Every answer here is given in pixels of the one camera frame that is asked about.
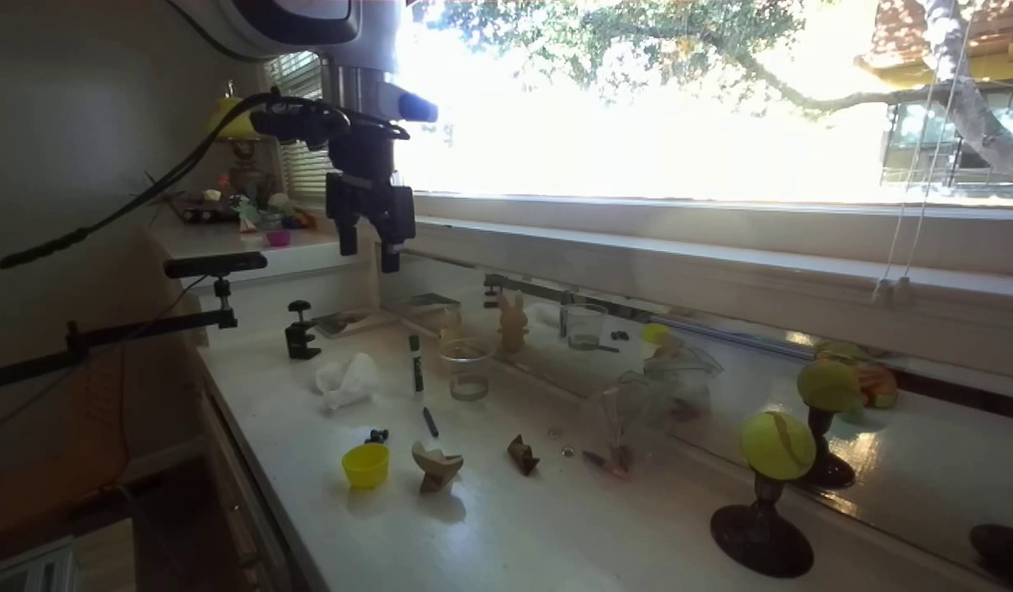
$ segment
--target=tennis ball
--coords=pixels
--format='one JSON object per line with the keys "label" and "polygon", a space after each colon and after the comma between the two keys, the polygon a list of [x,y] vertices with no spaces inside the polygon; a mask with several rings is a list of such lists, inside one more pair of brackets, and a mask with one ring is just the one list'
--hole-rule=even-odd
{"label": "tennis ball", "polygon": [[760,412],[739,434],[743,460],[770,480],[799,480],[817,460],[811,434],[784,412]]}
{"label": "tennis ball", "polygon": [[852,341],[824,341],[817,349],[811,360],[833,360],[833,362],[846,362],[846,364],[858,364],[869,360],[869,351],[863,346]]}
{"label": "tennis ball", "polygon": [[854,364],[846,364],[846,362],[835,362],[835,360],[817,360],[809,362],[799,377],[799,395],[809,407],[818,407],[818,412],[846,412],[846,407],[854,407],[858,405],[858,369]]}
{"label": "tennis ball", "polygon": [[668,357],[676,357],[684,346],[682,340],[668,329],[668,325],[640,325],[640,341],[652,346],[653,351],[668,351]]}

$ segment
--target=ball stand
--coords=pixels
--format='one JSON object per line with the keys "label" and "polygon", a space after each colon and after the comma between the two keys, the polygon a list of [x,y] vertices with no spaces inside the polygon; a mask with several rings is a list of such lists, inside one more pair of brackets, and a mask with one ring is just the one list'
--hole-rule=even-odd
{"label": "ball stand", "polygon": [[829,448],[829,427],[833,427],[833,412],[821,412],[821,407],[809,407],[809,432],[811,432],[811,440],[817,440],[817,460],[811,460],[811,469],[803,477],[803,487],[809,491],[846,491],[854,484],[854,469],[833,454]]}
{"label": "ball stand", "polygon": [[714,544],[763,576],[797,580],[811,569],[809,541],[775,516],[778,480],[755,473],[755,501],[750,506],[724,506],[709,516]]}

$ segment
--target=yellow object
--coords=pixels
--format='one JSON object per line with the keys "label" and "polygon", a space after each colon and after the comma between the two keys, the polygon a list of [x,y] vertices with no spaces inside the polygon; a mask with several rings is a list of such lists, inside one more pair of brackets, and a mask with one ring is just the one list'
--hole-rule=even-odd
{"label": "yellow object", "polygon": [[835,362],[835,360],[817,360],[809,362],[799,377],[799,395],[809,407],[818,412],[846,412],[858,405],[858,369],[850,362]]}
{"label": "yellow object", "polygon": [[640,325],[640,341],[653,349],[653,357],[682,357],[682,340],[668,325]]}
{"label": "yellow object", "polygon": [[824,341],[811,351],[811,360],[833,360],[833,362],[858,364],[858,362],[869,360],[869,351],[863,346],[852,346],[852,341]]}
{"label": "yellow object", "polygon": [[[219,120],[223,120],[234,104],[240,104],[240,98],[236,98],[234,86],[228,86],[223,97],[214,101],[214,116],[209,116],[208,130],[214,132],[214,130],[219,126]],[[217,138],[219,138],[219,142],[260,142],[260,135],[253,132],[248,111],[236,116],[231,126],[223,126],[223,130],[217,132]]]}
{"label": "yellow object", "polygon": [[342,469],[352,491],[377,491],[388,473],[388,448],[361,443],[342,456]]}
{"label": "yellow object", "polygon": [[809,427],[784,412],[760,412],[739,432],[743,460],[770,480],[799,480],[817,460]]}

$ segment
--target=small figurine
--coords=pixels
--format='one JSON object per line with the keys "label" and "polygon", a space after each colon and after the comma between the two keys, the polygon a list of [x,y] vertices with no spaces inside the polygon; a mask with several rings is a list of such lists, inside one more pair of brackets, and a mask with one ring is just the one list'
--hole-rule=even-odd
{"label": "small figurine", "polygon": [[526,346],[526,304],[520,292],[499,292],[499,341],[503,341],[503,357],[520,357],[520,349]]}
{"label": "small figurine", "polygon": [[436,492],[464,468],[464,454],[445,454],[445,452],[424,448],[421,440],[416,440],[411,460],[421,468],[418,492],[424,497]]}
{"label": "small figurine", "polygon": [[541,456],[520,434],[509,440],[505,454],[524,477],[536,473]]}

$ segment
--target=countertop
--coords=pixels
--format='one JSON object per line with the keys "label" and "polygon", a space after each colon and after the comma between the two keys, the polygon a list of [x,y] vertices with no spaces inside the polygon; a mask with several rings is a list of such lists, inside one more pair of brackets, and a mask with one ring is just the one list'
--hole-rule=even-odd
{"label": "countertop", "polygon": [[[788,491],[778,512],[809,536],[817,566],[803,580],[750,571],[707,531],[714,511],[753,501],[750,473],[684,443],[657,443],[638,452],[634,477],[609,477],[577,454],[585,443],[578,398],[497,369],[482,400],[455,400],[429,340],[429,405],[441,448],[467,464],[452,491],[418,497],[411,443],[429,434],[411,395],[407,334],[388,324],[316,346],[323,357],[308,362],[291,362],[280,335],[201,349],[217,400],[316,589],[993,589]],[[368,405],[325,416],[308,389],[313,371],[354,351],[377,362],[383,386]],[[388,484],[352,492],[339,456],[372,427],[391,432]],[[536,477],[505,456],[516,434],[541,456]]]}

